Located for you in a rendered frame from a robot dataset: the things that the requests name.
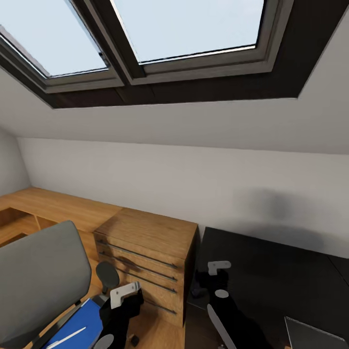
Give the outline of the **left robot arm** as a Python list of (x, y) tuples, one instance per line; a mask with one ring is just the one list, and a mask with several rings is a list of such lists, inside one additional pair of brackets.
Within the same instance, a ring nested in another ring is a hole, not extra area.
[[(138, 290), (138, 294), (122, 298)], [(100, 307), (103, 330), (92, 349), (124, 349), (129, 319), (137, 316), (143, 304), (141, 282), (135, 281), (110, 291), (110, 298)]]

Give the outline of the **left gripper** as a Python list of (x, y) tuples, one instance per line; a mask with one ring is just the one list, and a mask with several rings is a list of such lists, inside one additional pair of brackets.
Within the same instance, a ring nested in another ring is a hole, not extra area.
[(143, 304), (143, 292), (140, 288), (138, 294), (129, 296), (123, 299), (121, 306), (114, 309), (111, 308), (111, 299), (108, 298), (106, 302), (100, 307), (100, 318), (105, 328), (110, 320), (113, 318), (122, 318), (129, 324), (131, 317), (137, 316), (141, 310), (141, 304)]

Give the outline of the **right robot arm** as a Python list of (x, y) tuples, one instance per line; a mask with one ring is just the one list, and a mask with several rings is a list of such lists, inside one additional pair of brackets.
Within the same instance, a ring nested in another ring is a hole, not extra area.
[(229, 274), (224, 268), (230, 268), (231, 262), (211, 261), (208, 267), (208, 272), (198, 273), (196, 269), (195, 280), (209, 292), (208, 314), (227, 349), (274, 349), (256, 321), (237, 309), (226, 290)]

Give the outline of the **swivel chair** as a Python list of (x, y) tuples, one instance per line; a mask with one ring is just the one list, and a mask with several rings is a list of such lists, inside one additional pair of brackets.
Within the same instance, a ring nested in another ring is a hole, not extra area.
[[(96, 266), (102, 294), (90, 299), (99, 307), (120, 283), (108, 262)], [(0, 349), (40, 349), (87, 301), (92, 268), (72, 221), (49, 226), (0, 248)], [(76, 306), (40, 337), (61, 313)], [(128, 335), (136, 347), (139, 338)]]

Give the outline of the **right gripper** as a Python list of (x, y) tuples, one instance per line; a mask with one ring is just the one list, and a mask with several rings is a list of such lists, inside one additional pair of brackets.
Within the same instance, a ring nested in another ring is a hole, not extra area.
[(210, 284), (213, 282), (219, 282), (224, 285), (224, 287), (228, 287), (227, 282), (229, 281), (229, 274), (227, 271), (218, 270), (217, 275), (210, 275), (208, 272), (198, 273), (198, 269), (195, 272), (195, 280), (198, 284), (200, 284), (201, 289), (209, 288)]

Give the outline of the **mouse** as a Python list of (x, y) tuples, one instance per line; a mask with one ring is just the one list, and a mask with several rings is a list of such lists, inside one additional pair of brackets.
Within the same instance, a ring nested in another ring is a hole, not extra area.
[(201, 289), (200, 284), (195, 284), (194, 286), (191, 287), (191, 292), (193, 293), (194, 296), (202, 296), (208, 292), (207, 288)]

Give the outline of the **notebook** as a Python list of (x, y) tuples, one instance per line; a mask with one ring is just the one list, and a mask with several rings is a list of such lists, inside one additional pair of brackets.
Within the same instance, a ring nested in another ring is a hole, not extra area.
[(284, 317), (292, 349), (349, 349), (345, 339)]

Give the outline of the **folder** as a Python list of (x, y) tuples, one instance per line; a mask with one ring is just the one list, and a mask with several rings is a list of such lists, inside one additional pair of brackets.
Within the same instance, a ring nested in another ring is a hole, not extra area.
[(40, 349), (46, 349), (82, 328), (85, 329), (51, 349), (92, 349), (103, 330), (99, 309), (89, 298)]

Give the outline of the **pen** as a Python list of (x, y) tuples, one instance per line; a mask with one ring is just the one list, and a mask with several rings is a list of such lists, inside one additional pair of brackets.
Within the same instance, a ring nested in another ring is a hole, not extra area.
[(77, 333), (81, 332), (81, 331), (84, 330), (84, 329), (85, 329), (85, 328), (82, 328), (82, 329), (78, 330), (77, 332), (75, 332), (75, 333), (73, 333), (73, 334), (71, 334), (71, 335), (69, 335), (69, 336), (67, 336), (67, 337), (65, 337), (65, 338), (63, 338), (63, 339), (61, 339), (61, 340), (59, 340), (59, 341), (57, 341), (57, 342), (52, 343), (52, 344), (49, 345), (46, 349), (51, 349), (51, 348), (55, 347), (55, 346), (58, 345), (59, 343), (65, 341), (65, 340), (67, 340), (67, 339), (69, 339), (70, 337), (76, 335)]

